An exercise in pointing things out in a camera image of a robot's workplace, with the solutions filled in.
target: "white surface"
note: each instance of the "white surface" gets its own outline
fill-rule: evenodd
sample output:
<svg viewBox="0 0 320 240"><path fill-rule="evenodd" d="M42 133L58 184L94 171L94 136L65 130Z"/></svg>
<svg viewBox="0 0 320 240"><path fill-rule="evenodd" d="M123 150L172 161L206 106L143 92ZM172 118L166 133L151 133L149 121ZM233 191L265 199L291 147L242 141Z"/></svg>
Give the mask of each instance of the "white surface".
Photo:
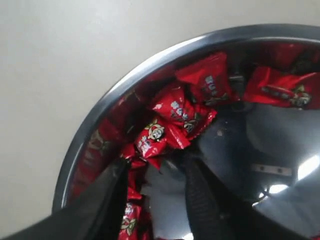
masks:
<svg viewBox="0 0 320 240"><path fill-rule="evenodd" d="M130 69L216 29L319 25L319 6L316 0L0 1L0 236L50 214L73 135Z"/></svg>

